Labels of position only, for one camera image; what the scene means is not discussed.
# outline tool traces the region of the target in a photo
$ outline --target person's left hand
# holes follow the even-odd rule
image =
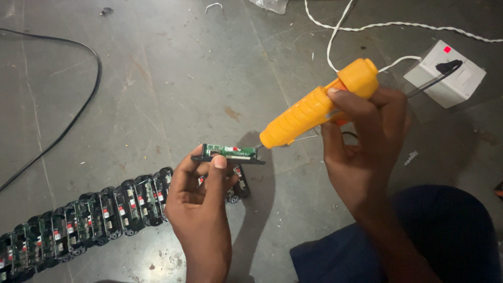
[[[214,156],[211,163],[193,161],[201,151],[199,145],[175,168],[165,213],[187,259],[187,282],[223,282],[232,259],[224,196],[239,177],[226,180],[232,166],[224,156]]]

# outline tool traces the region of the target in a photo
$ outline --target white switch box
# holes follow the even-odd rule
[[[414,65],[403,77],[420,89],[443,76],[435,68],[437,64],[456,59],[463,61],[461,67],[447,78],[425,90],[425,93],[433,100],[444,108],[449,108],[470,98],[485,76],[483,69],[451,46],[439,40],[435,46],[427,51],[422,61]]]

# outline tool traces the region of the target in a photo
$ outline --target concrete floor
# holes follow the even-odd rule
[[[198,143],[254,146],[268,122],[334,79],[324,55],[331,31],[308,19],[303,1],[290,1],[284,16],[248,0],[220,0],[223,10],[213,6],[205,14],[213,2],[0,2],[0,27],[83,42],[100,54],[104,68],[94,101],[72,131],[2,192],[0,234],[82,193],[175,166]],[[309,4],[315,19],[335,25],[347,1]],[[103,7],[115,12],[102,17]],[[358,0],[344,26],[407,21],[502,38],[503,26],[494,24],[502,13],[497,0]],[[503,202],[492,190],[503,179],[503,43],[384,27],[340,32],[331,60],[341,68],[367,57],[383,67],[419,55],[439,39],[485,68],[487,76],[470,100],[448,110],[424,94],[410,100],[413,125],[389,192],[425,183],[458,186],[487,207],[501,239]],[[4,182],[70,122],[91,92],[96,63],[69,44],[6,34],[0,46]],[[381,73],[381,84],[408,92],[412,87],[402,76],[412,64]],[[404,166],[413,151],[419,155]],[[320,137],[263,151],[263,159],[264,166],[244,168],[250,198],[227,206],[234,253],[229,281],[294,282],[289,249],[354,220],[328,181]],[[185,281],[185,258],[171,226],[91,248],[31,279],[97,281]]]

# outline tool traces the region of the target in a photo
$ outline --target yellow glue gun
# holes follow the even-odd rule
[[[339,77],[335,81],[326,87],[315,88],[269,123],[260,133],[260,141],[265,147],[271,149],[290,145],[305,131],[329,120],[336,121],[338,125],[347,123],[346,115],[334,107],[332,101],[326,96],[326,91],[329,88],[349,90],[359,97],[369,99],[379,87],[377,73],[378,70],[371,60],[357,59],[340,70],[337,73]]]

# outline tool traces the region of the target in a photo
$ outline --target twisted white wire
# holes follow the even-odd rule
[[[461,29],[458,29],[458,28],[454,28],[454,27],[440,27],[440,28],[437,28],[437,27],[432,27],[432,26],[429,26],[429,25],[424,25],[424,24],[415,24],[415,23],[404,23],[404,22],[389,22],[389,23],[384,23],[384,24],[371,24],[371,25],[368,25],[368,26],[364,26],[364,27],[361,27],[361,28],[358,28],[358,29],[352,29],[352,28],[342,28],[340,27],[344,17],[346,16],[346,14],[348,13],[349,11],[349,8],[351,6],[351,3],[353,3],[353,0],[350,0],[348,5],[346,6],[346,9],[344,10],[343,12],[343,15],[341,17],[341,19],[339,20],[339,22],[337,23],[337,25],[335,27],[333,26],[329,26],[329,25],[324,25],[320,22],[318,22],[317,20],[315,20],[311,14],[309,13],[309,9],[307,7],[307,0],[304,0],[304,5],[306,6],[306,14],[307,16],[310,18],[310,20],[312,22],[314,22],[315,24],[321,26],[321,27],[324,27],[324,28],[327,28],[327,29],[333,29],[333,33],[332,33],[332,37],[330,38],[330,41],[328,42],[328,47],[326,49],[326,60],[328,61],[328,65],[336,72],[338,72],[338,70],[333,66],[332,64],[332,61],[330,60],[330,49],[332,47],[332,41],[333,41],[333,38],[336,36],[336,33],[338,30],[343,30],[343,31],[362,31],[364,29],[367,29],[367,28],[373,28],[373,27],[385,27],[385,26],[391,26],[391,25],[401,25],[401,26],[413,26],[413,27],[422,27],[422,28],[427,28],[427,29],[431,29],[431,30],[450,30],[450,31],[455,31],[455,32],[458,32],[460,34],[463,34],[463,35],[466,35],[468,37],[472,37],[472,38],[475,38],[477,40],[481,40],[481,41],[484,41],[484,42],[487,42],[487,43],[494,43],[494,42],[503,42],[503,39],[487,39],[487,38],[483,38],[481,36],[478,36],[478,35],[474,35],[474,34],[471,34],[469,32],[466,32],[464,30],[461,30]],[[405,56],[405,57],[402,57],[402,58],[399,58],[397,61],[395,61],[393,64],[387,66],[387,67],[384,67],[382,69],[379,70],[379,72],[382,72],[382,71],[385,71],[387,69],[389,69],[390,67],[396,65],[398,62],[402,61],[402,60],[405,60],[405,59],[416,59],[416,60],[421,60],[421,57],[418,57],[418,56]]]

